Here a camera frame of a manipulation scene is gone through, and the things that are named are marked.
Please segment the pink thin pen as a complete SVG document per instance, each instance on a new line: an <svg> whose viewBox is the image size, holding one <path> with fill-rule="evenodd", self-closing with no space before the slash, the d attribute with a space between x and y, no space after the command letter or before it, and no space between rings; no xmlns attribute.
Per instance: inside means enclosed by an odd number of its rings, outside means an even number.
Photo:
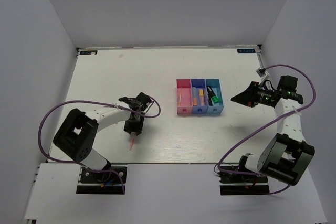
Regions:
<svg viewBox="0 0 336 224"><path fill-rule="evenodd" d="M132 133L132 134L131 134L130 147L129 147L129 150L130 150L130 151L132 150L132 148L133 148L133 146L134 146L135 139L136 139L136 134L135 134L135 133Z"/></svg>

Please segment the green black highlighter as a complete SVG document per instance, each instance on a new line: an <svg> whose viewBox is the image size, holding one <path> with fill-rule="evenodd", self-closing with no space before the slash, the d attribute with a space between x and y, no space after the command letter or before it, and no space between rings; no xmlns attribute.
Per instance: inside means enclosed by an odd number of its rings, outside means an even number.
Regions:
<svg viewBox="0 0 336 224"><path fill-rule="evenodd" d="M207 92L209 92L210 95L211 95L212 103L214 103L214 104L219 103L219 99L218 99L217 95L215 94L215 92L213 91L213 89L210 86L207 86Z"/></svg>

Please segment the yellow thin pen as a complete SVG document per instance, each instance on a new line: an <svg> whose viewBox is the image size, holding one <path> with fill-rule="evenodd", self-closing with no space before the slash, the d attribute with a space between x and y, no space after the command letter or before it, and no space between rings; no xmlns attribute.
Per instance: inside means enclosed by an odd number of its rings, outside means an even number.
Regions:
<svg viewBox="0 0 336 224"><path fill-rule="evenodd" d="M183 92L183 88L180 88L179 95L178 95L178 106L181 106L182 92Z"/></svg>

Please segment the orange clear highlighter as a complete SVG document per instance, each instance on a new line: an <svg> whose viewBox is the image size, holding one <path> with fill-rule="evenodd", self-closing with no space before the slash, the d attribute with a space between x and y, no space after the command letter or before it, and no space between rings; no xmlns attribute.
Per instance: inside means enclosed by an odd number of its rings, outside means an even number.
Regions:
<svg viewBox="0 0 336 224"><path fill-rule="evenodd" d="M198 91L196 87L192 87L192 97L193 97L193 105L198 106Z"/></svg>

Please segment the purple black highlighter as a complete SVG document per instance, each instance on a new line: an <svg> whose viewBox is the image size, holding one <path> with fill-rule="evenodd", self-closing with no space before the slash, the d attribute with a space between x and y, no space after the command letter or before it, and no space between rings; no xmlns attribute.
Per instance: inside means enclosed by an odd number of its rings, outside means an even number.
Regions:
<svg viewBox="0 0 336 224"><path fill-rule="evenodd" d="M209 105L209 106L212 106L212 105L213 105L213 103L212 103L212 99L211 99L211 95L210 95L209 92L208 92L208 105Z"/></svg>

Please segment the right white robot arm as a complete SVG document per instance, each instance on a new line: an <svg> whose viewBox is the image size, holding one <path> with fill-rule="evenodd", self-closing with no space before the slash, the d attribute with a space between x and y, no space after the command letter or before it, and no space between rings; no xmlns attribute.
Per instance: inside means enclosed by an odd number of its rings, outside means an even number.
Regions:
<svg viewBox="0 0 336 224"><path fill-rule="evenodd" d="M287 185L298 183L315 149L305 141L298 110L303 105L303 97L296 93L298 79L289 75L281 76L275 90L266 89L266 85L251 82L242 93L232 97L231 101L247 107L258 104L274 108L277 133L260 155L247 153L239 161L238 177L247 182L256 174L272 177Z"/></svg>

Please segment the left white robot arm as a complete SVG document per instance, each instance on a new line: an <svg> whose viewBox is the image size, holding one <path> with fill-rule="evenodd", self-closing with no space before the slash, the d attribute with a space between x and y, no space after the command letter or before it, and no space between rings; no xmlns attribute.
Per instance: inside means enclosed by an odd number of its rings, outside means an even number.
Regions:
<svg viewBox="0 0 336 224"><path fill-rule="evenodd" d="M75 163L93 170L93 176L101 182L110 178L111 163L93 149L96 134L119 122L124 122L126 133L141 134L145 110L153 103L143 92L136 98L122 97L119 101L129 107L124 110L105 106L90 112L71 110L53 139L54 145Z"/></svg>

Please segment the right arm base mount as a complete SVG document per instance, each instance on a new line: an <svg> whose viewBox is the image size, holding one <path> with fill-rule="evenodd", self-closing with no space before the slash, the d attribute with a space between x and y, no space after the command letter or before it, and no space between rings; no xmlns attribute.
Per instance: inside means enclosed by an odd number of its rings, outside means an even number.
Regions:
<svg viewBox="0 0 336 224"><path fill-rule="evenodd" d="M228 170L229 173L221 172L215 165L214 172L219 176L221 196L265 195L270 193L267 177L232 173L232 171L251 173L245 167L246 161L247 156L244 155L240 158L238 164L223 162L220 166L221 169Z"/></svg>

